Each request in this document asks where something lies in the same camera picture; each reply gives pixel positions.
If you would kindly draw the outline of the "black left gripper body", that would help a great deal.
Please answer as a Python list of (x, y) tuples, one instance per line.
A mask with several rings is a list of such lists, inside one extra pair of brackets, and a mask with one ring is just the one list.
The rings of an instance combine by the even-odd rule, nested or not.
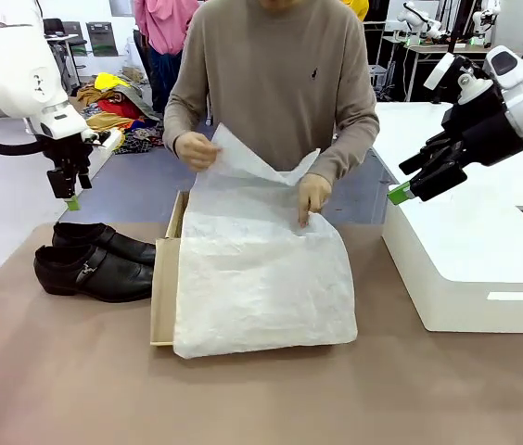
[(85, 141), (79, 134), (61, 139), (42, 136), (41, 145), (44, 156), (54, 163), (56, 170), (65, 173), (89, 172), (89, 156), (93, 152), (91, 140)]

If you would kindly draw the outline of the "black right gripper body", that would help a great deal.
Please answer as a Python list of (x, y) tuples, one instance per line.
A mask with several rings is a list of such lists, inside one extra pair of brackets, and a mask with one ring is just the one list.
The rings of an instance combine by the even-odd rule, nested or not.
[(466, 104), (454, 104), (441, 126), (452, 144), (450, 159), (461, 167), (494, 165), (523, 151), (523, 138), (506, 117), (497, 90), (487, 90)]

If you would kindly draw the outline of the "person's right hand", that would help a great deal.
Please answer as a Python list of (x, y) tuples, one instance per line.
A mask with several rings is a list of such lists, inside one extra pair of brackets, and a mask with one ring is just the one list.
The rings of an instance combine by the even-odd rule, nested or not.
[(174, 142), (177, 157), (194, 172), (206, 171), (217, 159), (221, 149), (204, 134), (188, 132)]

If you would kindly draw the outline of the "person's left hand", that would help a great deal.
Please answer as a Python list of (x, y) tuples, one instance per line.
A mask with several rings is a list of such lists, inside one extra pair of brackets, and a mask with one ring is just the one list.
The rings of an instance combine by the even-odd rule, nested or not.
[(298, 221), (306, 227), (312, 213), (320, 213), (332, 194), (332, 184), (321, 175), (306, 173), (298, 188)]

